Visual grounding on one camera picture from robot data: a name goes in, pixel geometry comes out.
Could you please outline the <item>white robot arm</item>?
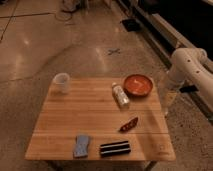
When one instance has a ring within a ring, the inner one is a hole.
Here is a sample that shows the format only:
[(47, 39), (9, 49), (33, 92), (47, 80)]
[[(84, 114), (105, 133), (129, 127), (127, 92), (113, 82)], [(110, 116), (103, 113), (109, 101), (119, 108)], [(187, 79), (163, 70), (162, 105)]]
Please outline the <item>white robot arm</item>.
[(168, 115), (178, 89), (186, 80), (195, 85), (201, 99), (213, 109), (213, 73), (204, 67), (207, 61), (207, 52), (202, 48), (178, 48), (172, 53), (172, 66), (159, 82), (162, 89), (162, 111), (165, 115)]

